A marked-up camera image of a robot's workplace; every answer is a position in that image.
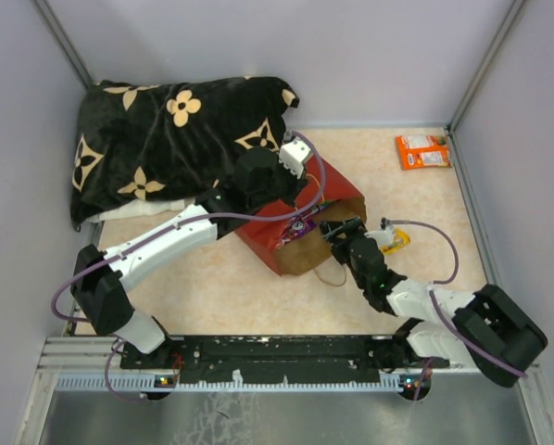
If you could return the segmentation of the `red brown paper bag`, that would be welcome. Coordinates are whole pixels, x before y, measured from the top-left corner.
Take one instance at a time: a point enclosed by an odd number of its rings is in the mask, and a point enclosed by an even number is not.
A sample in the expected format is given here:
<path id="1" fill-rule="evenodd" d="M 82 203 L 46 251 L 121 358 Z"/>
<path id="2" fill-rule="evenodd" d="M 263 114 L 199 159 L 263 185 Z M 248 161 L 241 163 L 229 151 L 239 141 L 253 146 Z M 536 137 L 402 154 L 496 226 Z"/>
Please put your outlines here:
<path id="1" fill-rule="evenodd" d="M 239 238 L 278 275 L 299 276 L 317 268 L 331 257 L 330 247 L 322 238 L 321 221 L 343 221 L 356 216 L 363 221 L 367 220 L 365 197 L 362 193 L 330 163 L 326 162 L 324 168 L 326 186 L 320 192 L 318 162 L 315 159 L 309 161 L 306 175 L 308 185 L 296 200 L 298 209 L 306 206 L 318 194 L 321 196 L 315 205 L 333 202 L 328 209 L 314 217 L 317 224 L 314 230 L 280 249 L 275 246 L 285 226 L 293 218 L 278 222 L 248 222 L 236 231 Z"/>

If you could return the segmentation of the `yellow m&m's packet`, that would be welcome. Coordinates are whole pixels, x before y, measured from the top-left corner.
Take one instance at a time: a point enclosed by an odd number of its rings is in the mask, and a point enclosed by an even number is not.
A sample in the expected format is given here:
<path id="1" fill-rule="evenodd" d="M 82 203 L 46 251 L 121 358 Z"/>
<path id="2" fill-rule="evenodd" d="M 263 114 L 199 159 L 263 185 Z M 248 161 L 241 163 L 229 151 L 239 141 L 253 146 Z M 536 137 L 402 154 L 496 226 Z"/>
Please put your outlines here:
<path id="1" fill-rule="evenodd" d="M 408 246 L 411 240 L 407 233 L 395 228 L 392 232 L 392 241 L 389 244 L 381 246 L 381 251 L 384 255 L 390 255 L 398 252 L 402 248 Z"/>

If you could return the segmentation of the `orange snack packet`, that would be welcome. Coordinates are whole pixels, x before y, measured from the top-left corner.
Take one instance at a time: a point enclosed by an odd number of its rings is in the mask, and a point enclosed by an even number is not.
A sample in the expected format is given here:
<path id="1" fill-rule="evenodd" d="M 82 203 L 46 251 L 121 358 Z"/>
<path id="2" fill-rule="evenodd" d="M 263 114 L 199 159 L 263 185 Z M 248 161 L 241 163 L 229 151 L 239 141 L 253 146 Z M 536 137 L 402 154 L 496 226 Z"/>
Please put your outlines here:
<path id="1" fill-rule="evenodd" d="M 395 142 L 404 171 L 451 166 L 447 138 L 443 135 L 399 135 Z"/>

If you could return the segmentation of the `black floral pillow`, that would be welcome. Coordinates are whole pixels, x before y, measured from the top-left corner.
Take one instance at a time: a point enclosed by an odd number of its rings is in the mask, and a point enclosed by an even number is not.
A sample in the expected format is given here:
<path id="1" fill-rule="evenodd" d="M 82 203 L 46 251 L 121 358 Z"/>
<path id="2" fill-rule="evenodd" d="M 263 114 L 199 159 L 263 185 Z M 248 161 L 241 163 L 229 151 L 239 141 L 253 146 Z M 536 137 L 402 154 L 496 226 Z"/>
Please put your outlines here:
<path id="1" fill-rule="evenodd" d="M 79 107 L 69 217 L 196 197 L 249 148 L 280 148 L 300 97 L 271 76 L 135 85 L 104 80 Z"/>

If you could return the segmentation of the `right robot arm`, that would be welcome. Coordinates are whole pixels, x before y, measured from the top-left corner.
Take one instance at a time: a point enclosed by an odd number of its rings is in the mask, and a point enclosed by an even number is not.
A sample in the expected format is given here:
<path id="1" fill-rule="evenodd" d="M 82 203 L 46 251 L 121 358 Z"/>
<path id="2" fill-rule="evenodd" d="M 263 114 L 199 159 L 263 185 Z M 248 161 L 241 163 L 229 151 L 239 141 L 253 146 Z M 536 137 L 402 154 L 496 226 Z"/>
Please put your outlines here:
<path id="1" fill-rule="evenodd" d="M 394 345 L 396 359 L 408 367 L 423 359 L 475 366 L 497 385 L 513 387 L 545 350 L 547 336 L 497 285 L 455 291 L 445 280 L 420 283 L 395 272 L 384 256 L 409 243 L 398 225 L 382 219 L 370 231 L 359 217 L 320 224 L 332 255 L 369 305 L 407 319 Z"/>

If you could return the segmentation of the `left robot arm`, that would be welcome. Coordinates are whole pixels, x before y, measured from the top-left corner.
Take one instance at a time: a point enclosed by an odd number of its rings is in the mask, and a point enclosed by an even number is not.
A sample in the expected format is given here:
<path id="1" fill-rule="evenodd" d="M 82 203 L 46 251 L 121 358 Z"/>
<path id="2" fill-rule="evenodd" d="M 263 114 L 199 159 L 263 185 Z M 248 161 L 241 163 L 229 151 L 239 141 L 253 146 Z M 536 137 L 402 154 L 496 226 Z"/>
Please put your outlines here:
<path id="1" fill-rule="evenodd" d="M 277 152 L 251 148 L 230 174 L 178 216 L 105 251 L 84 248 L 71 294 L 94 331 L 125 340 L 153 367 L 167 365 L 173 356 L 167 334 L 153 317 L 133 307 L 129 292 L 166 263 L 242 227 L 267 205 L 278 200 L 294 205 L 307 184 L 311 157 L 310 149 L 297 142 Z"/>

